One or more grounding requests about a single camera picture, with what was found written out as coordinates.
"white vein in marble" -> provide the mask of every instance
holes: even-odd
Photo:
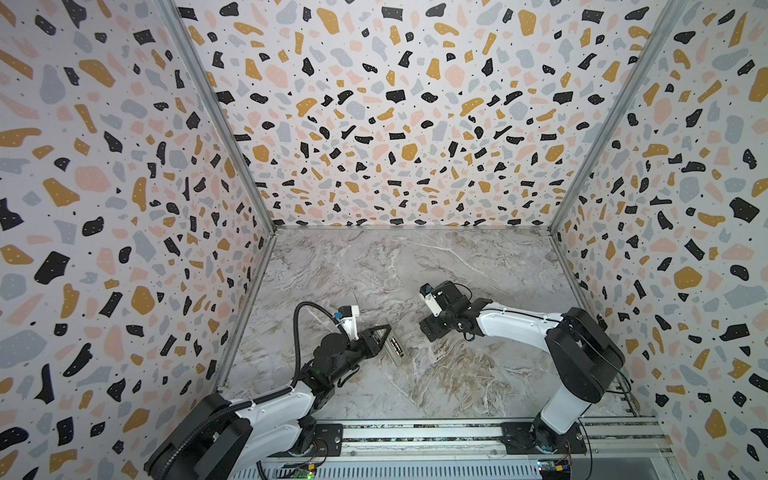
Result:
[[[337,311],[360,307],[359,329],[392,325],[410,360],[385,352],[361,364],[314,416],[318,419],[532,417],[559,385],[551,357],[524,343],[450,333],[430,343],[419,287],[463,283],[475,296],[525,310],[578,306],[549,238],[536,230],[280,230],[224,394],[253,398],[293,374],[292,316],[311,300]],[[322,315],[300,315],[302,363],[327,333]],[[606,394],[590,416],[629,416]]]

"marble floor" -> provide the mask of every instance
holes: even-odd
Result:
[[[293,374],[293,308],[311,300],[330,312],[357,304],[359,329],[389,323],[406,348],[402,366],[386,355],[361,364],[318,419],[530,417],[559,384],[547,353],[506,339],[466,342],[450,333],[430,343],[419,329],[429,310],[424,283],[454,280],[475,296],[525,310],[564,312],[576,299],[543,230],[279,230],[256,304],[224,391],[253,398]],[[302,363],[333,324],[311,308],[300,315]],[[606,394],[587,415],[630,415]]]

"side wall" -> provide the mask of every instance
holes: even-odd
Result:
[[[279,225],[548,224],[665,1],[314,3],[178,2]]]
[[[690,3],[556,233],[690,478],[768,469],[766,7]]]
[[[143,478],[211,391],[260,225],[153,3],[0,14],[0,475]]]

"terrazzo wallpaper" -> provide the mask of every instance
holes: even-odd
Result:
[[[545,225],[664,0],[179,0],[277,225]]]
[[[689,478],[768,478],[768,2],[689,2],[556,237]]]
[[[154,4],[0,2],[0,476],[145,478],[261,226]]]

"robotic arm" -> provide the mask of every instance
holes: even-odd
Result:
[[[233,470],[279,452],[314,453],[311,414],[357,373],[360,362],[381,352],[391,331],[381,325],[358,333],[358,315],[357,305],[339,308],[333,318],[340,332],[323,337],[314,358],[288,386],[253,400],[228,401],[218,393],[205,397],[155,450],[145,472],[154,480],[224,480]]]
[[[430,342],[451,330],[472,341],[475,336],[501,336],[533,345],[552,355],[562,384],[536,415],[528,437],[518,439],[521,449],[535,446],[551,453],[559,450],[575,422],[608,390],[624,364],[624,355],[603,329],[582,309],[566,313],[536,313],[513,309],[490,299],[473,302],[451,281],[419,295],[432,315],[419,325]]]

